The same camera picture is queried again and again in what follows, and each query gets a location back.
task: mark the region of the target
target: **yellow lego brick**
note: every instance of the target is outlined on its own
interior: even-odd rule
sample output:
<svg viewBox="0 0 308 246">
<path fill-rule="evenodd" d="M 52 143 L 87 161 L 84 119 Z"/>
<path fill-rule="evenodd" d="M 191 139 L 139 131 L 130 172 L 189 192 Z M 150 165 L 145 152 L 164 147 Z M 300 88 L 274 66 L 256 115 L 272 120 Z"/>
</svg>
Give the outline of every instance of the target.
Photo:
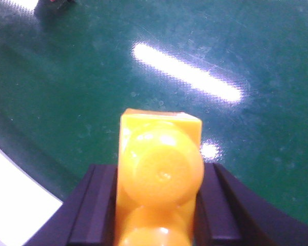
<svg viewBox="0 0 308 246">
<path fill-rule="evenodd" d="M 201 130 L 202 121 L 185 113 L 121 116 L 116 246 L 191 245 Z"/>
</svg>

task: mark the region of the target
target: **white line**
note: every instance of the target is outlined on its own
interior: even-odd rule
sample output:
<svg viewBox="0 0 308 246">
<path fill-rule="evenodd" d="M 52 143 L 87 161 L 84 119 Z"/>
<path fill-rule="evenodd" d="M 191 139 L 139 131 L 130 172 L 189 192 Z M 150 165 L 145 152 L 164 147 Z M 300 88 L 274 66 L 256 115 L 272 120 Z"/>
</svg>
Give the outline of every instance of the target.
<svg viewBox="0 0 308 246">
<path fill-rule="evenodd" d="M 0 150 L 0 241 L 22 245 L 61 204 Z"/>
</svg>

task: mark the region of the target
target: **floor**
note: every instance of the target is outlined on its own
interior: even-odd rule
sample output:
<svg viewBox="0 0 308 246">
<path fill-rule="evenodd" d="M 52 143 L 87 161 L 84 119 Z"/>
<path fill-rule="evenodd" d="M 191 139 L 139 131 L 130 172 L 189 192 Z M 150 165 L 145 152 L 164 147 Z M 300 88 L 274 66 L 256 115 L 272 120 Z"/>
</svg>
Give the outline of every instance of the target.
<svg viewBox="0 0 308 246">
<path fill-rule="evenodd" d="M 126 108 L 184 111 L 206 161 L 308 224 L 308 0 L 257 2 L 0 1 L 0 149 L 64 200 L 117 163 Z"/>
</svg>

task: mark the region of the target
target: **black plastic holder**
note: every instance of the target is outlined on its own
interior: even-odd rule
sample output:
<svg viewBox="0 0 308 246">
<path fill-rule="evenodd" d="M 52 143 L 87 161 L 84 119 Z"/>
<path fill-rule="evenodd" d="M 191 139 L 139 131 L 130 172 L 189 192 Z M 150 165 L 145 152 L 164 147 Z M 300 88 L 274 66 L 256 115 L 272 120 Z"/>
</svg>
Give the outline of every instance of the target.
<svg viewBox="0 0 308 246">
<path fill-rule="evenodd" d="M 91 165 L 25 246 L 112 246 L 117 166 Z M 194 217 L 197 246 L 308 246 L 308 225 L 257 196 L 222 165 L 206 163 Z"/>
</svg>

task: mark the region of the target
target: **glossy green surface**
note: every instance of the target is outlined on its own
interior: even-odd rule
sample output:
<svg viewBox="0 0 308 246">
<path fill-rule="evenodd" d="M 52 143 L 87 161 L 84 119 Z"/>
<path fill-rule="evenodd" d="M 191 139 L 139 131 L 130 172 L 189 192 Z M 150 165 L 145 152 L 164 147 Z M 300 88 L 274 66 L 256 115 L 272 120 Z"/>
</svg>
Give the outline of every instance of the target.
<svg viewBox="0 0 308 246">
<path fill-rule="evenodd" d="M 139 42 L 242 98 L 145 65 Z M 0 4 L 0 147 L 32 177 L 65 199 L 89 164 L 116 163 L 129 107 L 201 118 L 207 160 L 308 223 L 308 1 L 88 0 L 37 18 Z"/>
</svg>

